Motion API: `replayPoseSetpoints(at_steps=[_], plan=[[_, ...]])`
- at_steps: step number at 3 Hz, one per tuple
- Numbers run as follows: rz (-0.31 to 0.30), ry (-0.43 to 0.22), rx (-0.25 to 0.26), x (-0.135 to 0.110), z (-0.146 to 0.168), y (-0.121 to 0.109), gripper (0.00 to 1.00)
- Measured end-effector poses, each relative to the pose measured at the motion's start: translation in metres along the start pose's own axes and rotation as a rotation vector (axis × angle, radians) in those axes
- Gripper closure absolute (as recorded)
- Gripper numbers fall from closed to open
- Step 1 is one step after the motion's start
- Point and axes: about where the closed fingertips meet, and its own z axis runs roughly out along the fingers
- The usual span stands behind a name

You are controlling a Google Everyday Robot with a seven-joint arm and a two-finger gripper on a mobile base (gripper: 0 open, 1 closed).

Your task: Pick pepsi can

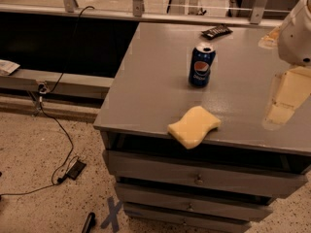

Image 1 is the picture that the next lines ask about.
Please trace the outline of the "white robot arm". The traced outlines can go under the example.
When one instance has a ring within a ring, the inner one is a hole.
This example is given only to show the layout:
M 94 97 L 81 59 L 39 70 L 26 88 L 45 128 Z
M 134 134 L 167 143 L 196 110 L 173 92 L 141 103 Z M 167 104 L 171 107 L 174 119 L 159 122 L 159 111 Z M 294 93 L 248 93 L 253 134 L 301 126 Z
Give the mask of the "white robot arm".
M 311 65 L 311 0 L 299 0 L 284 19 L 278 53 L 282 60 L 292 65 Z

